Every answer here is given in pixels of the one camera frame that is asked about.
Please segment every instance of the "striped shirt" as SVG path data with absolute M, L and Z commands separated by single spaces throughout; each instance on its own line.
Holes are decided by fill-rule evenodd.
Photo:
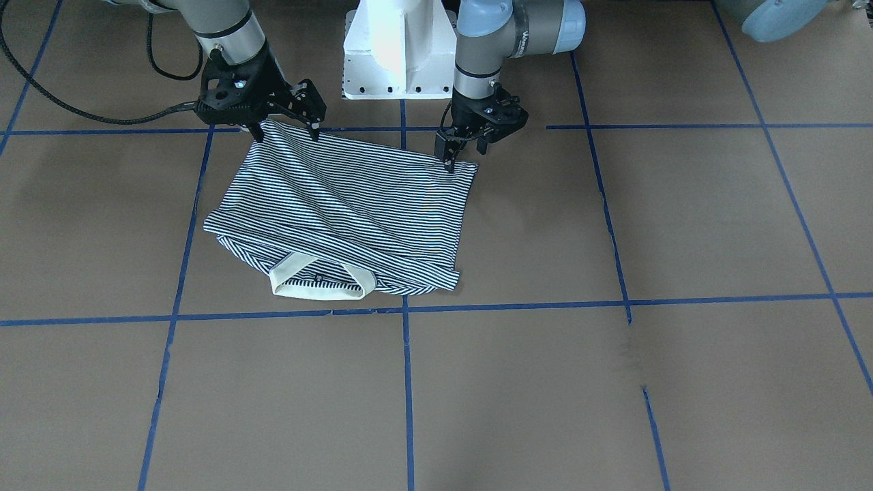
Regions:
M 313 142 L 272 120 L 262 127 L 264 142 L 252 143 L 203 223 L 222 246 L 271 280 L 284 260 L 311 257 L 278 280 L 297 288 L 361 291 L 356 270 L 388 294 L 455 287 L 475 163 L 456 163 L 450 174 L 433 156 L 328 134 Z

